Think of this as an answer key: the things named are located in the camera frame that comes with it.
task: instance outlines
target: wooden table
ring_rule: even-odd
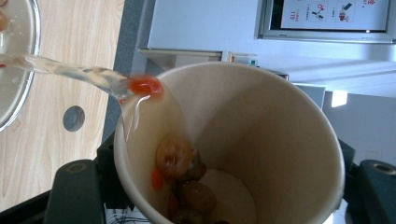
[[[38,0],[40,55],[65,63],[112,68],[124,0]],[[93,159],[101,144],[107,94],[86,83],[36,74],[18,118],[0,133],[0,211],[51,188],[55,172]],[[80,106],[85,122],[64,128],[67,108]]]

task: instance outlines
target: white wall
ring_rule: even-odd
[[[349,94],[332,108],[326,92],[323,112],[337,136],[356,149],[354,162],[372,159],[396,165],[396,99]]]
[[[396,47],[258,39],[261,0],[156,0],[148,47],[254,53],[293,82],[396,97]]]

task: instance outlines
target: poster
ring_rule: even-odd
[[[284,0],[281,28],[385,31],[389,0]]]

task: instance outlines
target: wooden surface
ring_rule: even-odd
[[[112,68],[123,0],[38,0],[40,55],[65,63]],[[55,172],[93,159],[101,143],[107,94],[86,83],[36,74],[18,118],[0,133],[0,211],[51,188]],[[85,112],[81,129],[63,126],[67,108]]]

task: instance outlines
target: metal hole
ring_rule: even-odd
[[[373,166],[377,171],[386,175],[396,175],[396,171],[392,167],[389,167],[385,164],[374,163]]]
[[[64,112],[64,127],[69,132],[78,131],[85,121],[84,110],[78,105],[73,105]]]

